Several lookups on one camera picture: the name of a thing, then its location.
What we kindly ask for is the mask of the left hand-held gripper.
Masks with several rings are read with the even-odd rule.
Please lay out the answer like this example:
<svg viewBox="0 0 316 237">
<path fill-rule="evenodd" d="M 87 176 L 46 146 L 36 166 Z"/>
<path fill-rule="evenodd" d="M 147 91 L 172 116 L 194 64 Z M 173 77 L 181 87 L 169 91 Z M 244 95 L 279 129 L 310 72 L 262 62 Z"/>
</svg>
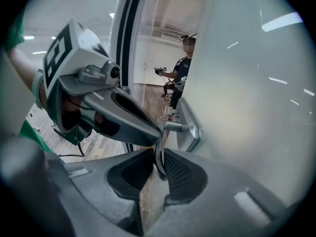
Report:
<svg viewBox="0 0 316 237">
<path fill-rule="evenodd" d="M 43 59 L 43 84 L 49 117 L 57 123 L 55 130 L 73 145 L 78 145 L 95 128 L 93 104 L 76 104 L 72 115 L 63 110 L 63 99 L 95 95 L 98 91 L 119 85 L 120 67 L 111 60 L 98 37 L 87 27 L 71 19 L 59 32 Z M 114 103 L 151 126 L 161 129 L 133 98 L 122 93 L 111 94 Z"/>
</svg>

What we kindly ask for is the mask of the grey wrist band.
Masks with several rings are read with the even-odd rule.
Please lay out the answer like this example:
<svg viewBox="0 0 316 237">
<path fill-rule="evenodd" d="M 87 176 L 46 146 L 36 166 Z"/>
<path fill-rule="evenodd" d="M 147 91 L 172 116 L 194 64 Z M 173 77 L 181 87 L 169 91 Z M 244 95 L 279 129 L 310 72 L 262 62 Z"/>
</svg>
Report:
<svg viewBox="0 0 316 237">
<path fill-rule="evenodd" d="M 45 90 L 43 89 L 43 70 L 39 69 L 35 73 L 35 76 L 32 81 L 31 92 L 35 97 L 35 103 L 39 109 L 43 109 L 44 105 L 42 103 L 42 96 L 45 95 Z"/>
</svg>

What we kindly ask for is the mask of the white air vent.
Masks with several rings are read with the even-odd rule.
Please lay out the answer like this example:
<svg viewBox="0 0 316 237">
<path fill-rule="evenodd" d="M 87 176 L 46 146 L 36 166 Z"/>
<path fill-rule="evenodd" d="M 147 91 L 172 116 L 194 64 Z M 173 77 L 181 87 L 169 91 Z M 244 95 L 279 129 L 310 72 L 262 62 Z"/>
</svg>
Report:
<svg viewBox="0 0 316 237">
<path fill-rule="evenodd" d="M 179 36 L 179 35 L 177 35 L 177 34 L 165 32 L 165 31 L 163 31 L 163 32 L 161 33 L 161 38 L 163 38 L 163 39 L 169 39 L 169 40 L 174 40 L 174 41 L 181 41 L 181 40 L 182 40 L 181 36 Z"/>
</svg>

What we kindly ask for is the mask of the person's left hand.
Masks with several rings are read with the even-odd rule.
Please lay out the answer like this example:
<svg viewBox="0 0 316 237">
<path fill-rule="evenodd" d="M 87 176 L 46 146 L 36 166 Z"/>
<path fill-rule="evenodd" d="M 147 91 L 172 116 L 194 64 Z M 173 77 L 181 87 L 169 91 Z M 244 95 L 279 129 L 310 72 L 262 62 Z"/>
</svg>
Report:
<svg viewBox="0 0 316 237">
<path fill-rule="evenodd" d="M 120 125 L 84 105 L 80 97 L 70 95 L 63 96 L 61 117 L 62 125 L 66 129 L 74 128 L 83 121 L 91 125 L 96 132 L 107 137 L 116 135 L 120 128 Z"/>
</svg>

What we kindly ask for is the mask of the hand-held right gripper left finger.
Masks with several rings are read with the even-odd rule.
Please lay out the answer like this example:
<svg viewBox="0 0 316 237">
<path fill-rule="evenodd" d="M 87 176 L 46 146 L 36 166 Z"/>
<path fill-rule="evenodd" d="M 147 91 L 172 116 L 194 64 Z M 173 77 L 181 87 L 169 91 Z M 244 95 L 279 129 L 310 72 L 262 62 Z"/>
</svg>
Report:
<svg viewBox="0 0 316 237">
<path fill-rule="evenodd" d="M 153 171 L 153 149 L 59 162 L 63 205 L 59 237 L 141 237 L 140 193 Z"/>
</svg>

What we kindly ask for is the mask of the person's left forearm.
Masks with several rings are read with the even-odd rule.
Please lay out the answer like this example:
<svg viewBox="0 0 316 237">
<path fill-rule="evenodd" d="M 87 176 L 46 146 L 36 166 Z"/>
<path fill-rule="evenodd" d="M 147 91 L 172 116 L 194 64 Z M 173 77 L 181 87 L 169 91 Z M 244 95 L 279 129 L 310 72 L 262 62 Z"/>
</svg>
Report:
<svg viewBox="0 0 316 237">
<path fill-rule="evenodd" d="M 32 90 L 32 83 L 39 68 L 17 47 L 7 52 L 8 58 L 29 90 Z"/>
</svg>

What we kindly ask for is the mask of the frosted glass door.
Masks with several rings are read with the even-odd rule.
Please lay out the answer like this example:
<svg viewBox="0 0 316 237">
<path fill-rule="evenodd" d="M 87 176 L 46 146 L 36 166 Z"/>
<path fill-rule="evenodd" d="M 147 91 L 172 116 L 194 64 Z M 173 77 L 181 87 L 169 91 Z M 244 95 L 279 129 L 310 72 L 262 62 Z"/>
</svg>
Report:
<svg viewBox="0 0 316 237">
<path fill-rule="evenodd" d="M 184 98 L 196 152 L 246 172 L 286 205 L 316 174 L 316 46 L 287 0 L 201 0 Z"/>
</svg>

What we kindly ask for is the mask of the white door frame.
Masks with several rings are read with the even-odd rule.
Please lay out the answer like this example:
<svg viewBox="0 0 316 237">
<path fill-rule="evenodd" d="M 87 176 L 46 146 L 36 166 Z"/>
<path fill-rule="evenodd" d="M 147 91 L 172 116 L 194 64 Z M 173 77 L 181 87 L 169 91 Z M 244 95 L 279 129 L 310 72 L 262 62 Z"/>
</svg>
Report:
<svg viewBox="0 0 316 237">
<path fill-rule="evenodd" d="M 118 0 L 110 31 L 110 57 L 120 67 L 119 86 L 113 89 L 121 89 L 130 96 L 133 83 L 137 27 L 144 1 Z M 133 145 L 123 142 L 125 152 L 131 152 Z"/>
</svg>

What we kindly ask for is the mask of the silver door handle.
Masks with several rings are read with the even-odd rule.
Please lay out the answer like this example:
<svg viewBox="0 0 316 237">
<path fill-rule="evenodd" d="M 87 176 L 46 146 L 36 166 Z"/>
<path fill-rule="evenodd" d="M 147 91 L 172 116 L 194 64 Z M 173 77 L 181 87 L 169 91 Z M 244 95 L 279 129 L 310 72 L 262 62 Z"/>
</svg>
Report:
<svg viewBox="0 0 316 237">
<path fill-rule="evenodd" d="M 198 123 L 185 99 L 180 98 L 174 111 L 175 120 L 160 123 L 162 133 L 173 131 L 176 133 L 177 147 L 179 151 L 192 152 L 200 141 Z M 161 180 L 167 180 L 164 171 L 164 149 L 163 140 L 155 145 L 154 164 Z"/>
</svg>

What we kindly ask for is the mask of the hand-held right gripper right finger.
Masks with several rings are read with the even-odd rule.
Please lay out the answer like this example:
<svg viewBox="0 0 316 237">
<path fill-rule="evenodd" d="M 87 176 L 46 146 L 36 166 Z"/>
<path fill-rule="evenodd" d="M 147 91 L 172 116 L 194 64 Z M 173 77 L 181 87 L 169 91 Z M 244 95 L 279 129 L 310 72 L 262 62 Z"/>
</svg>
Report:
<svg viewBox="0 0 316 237">
<path fill-rule="evenodd" d="M 165 149 L 169 194 L 149 237 L 252 237 L 284 210 L 270 190 L 231 165 Z"/>
</svg>

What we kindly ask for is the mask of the green printed t-shirt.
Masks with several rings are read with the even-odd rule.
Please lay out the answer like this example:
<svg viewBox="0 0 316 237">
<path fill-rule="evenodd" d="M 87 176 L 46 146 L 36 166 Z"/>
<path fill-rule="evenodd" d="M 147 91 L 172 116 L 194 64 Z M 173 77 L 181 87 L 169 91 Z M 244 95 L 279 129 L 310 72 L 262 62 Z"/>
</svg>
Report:
<svg viewBox="0 0 316 237">
<path fill-rule="evenodd" d="M 18 48 L 18 45 L 24 42 L 24 14 L 25 9 L 23 8 L 7 30 L 5 40 L 3 41 L 3 47 L 6 52 L 14 47 Z M 22 138 L 27 138 L 36 142 L 43 151 L 54 153 L 54 151 L 45 143 L 27 120 L 24 121 L 19 135 Z"/>
</svg>

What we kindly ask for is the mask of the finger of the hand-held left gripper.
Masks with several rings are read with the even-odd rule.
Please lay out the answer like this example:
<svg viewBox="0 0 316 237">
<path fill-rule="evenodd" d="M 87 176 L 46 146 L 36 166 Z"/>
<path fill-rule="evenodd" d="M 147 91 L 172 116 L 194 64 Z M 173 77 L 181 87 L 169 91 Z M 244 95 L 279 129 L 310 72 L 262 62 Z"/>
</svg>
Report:
<svg viewBox="0 0 316 237">
<path fill-rule="evenodd" d="M 117 106 L 111 99 L 113 92 L 122 93 L 132 98 L 121 89 L 106 89 L 85 95 L 85 104 L 89 108 L 120 125 L 119 132 L 109 138 L 145 147 L 157 144 L 162 135 L 151 126 Z"/>
</svg>

